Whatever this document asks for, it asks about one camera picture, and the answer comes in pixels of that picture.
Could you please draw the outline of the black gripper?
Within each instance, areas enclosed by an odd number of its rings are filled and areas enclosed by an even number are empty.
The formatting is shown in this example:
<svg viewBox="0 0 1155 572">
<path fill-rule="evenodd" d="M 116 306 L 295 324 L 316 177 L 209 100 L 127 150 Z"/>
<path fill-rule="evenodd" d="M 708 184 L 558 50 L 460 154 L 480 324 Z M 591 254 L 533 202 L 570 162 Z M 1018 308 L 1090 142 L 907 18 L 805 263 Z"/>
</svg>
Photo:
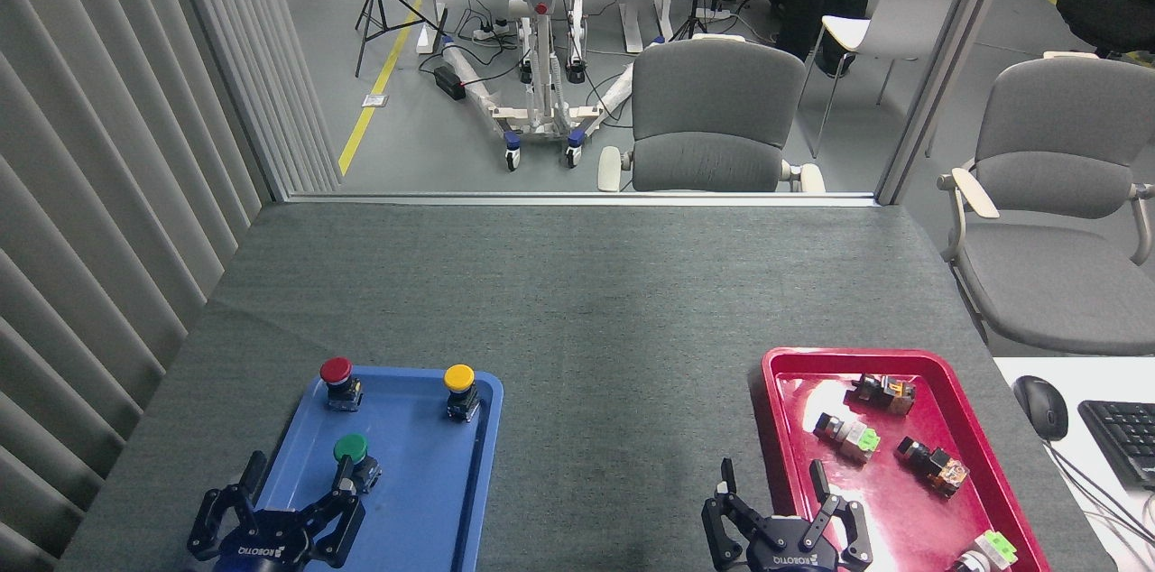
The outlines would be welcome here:
<svg viewBox="0 0 1155 572">
<path fill-rule="evenodd" d="M 365 517 L 353 478 L 355 462 L 338 462 L 330 493 L 301 511 L 259 510 L 268 456 L 255 450 L 243 477 L 204 493 L 187 549 L 214 571 L 301 571 L 310 560 L 342 569 Z M 238 523 L 219 540 L 219 523 L 234 511 Z"/>
<path fill-rule="evenodd" d="M 714 569 L 726 571 L 747 559 L 751 571 L 866 571 L 873 552 L 860 502 L 845 502 L 833 493 L 821 460 L 808 465 L 808 477 L 819 511 L 811 521 L 800 517 L 763 518 L 737 493 L 733 461 L 722 458 L 721 482 L 705 500 L 702 522 Z M 744 548 L 726 535 L 726 518 L 747 538 Z M 845 545 L 839 550 L 826 538 L 826 527 L 837 519 L 845 532 Z"/>
</svg>

